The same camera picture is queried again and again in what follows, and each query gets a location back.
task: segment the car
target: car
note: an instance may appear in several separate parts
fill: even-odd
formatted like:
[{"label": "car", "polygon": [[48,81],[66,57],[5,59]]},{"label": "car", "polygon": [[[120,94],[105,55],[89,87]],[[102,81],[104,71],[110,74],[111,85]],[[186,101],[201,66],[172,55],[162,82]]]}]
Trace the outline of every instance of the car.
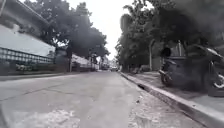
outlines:
[{"label": "car", "polygon": [[118,68],[117,67],[112,67],[112,68],[110,68],[110,71],[111,72],[117,72],[118,71]]}]

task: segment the concrete curb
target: concrete curb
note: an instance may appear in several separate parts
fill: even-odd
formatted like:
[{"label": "concrete curb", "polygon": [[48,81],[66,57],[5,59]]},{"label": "concrete curb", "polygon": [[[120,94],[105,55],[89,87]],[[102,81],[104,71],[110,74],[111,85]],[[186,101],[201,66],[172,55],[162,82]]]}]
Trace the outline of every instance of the concrete curb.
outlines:
[{"label": "concrete curb", "polygon": [[124,73],[120,73],[120,75],[202,125],[208,128],[224,127],[224,113],[183,99],[133,76]]}]

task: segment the railing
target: railing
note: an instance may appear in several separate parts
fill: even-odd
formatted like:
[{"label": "railing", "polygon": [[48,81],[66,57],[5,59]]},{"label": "railing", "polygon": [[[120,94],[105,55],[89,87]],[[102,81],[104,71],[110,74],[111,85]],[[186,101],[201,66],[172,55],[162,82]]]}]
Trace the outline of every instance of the railing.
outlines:
[{"label": "railing", "polygon": [[38,56],[30,53],[15,51],[0,47],[0,60],[32,63],[53,63],[53,58]]}]

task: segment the motorcycle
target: motorcycle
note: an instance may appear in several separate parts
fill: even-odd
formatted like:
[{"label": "motorcycle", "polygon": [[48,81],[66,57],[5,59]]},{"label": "motorcycle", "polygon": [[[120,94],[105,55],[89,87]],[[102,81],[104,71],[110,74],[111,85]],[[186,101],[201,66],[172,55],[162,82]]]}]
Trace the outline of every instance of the motorcycle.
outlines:
[{"label": "motorcycle", "polygon": [[159,70],[161,81],[167,87],[202,91],[209,96],[224,96],[224,57],[209,47],[193,45],[186,57],[164,57]]}]

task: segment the road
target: road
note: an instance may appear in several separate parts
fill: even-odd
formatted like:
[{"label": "road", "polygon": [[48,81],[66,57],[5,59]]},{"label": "road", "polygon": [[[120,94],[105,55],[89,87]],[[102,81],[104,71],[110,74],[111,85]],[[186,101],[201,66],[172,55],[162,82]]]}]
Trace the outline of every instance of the road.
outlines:
[{"label": "road", "polygon": [[204,128],[115,72],[0,82],[8,128]]}]

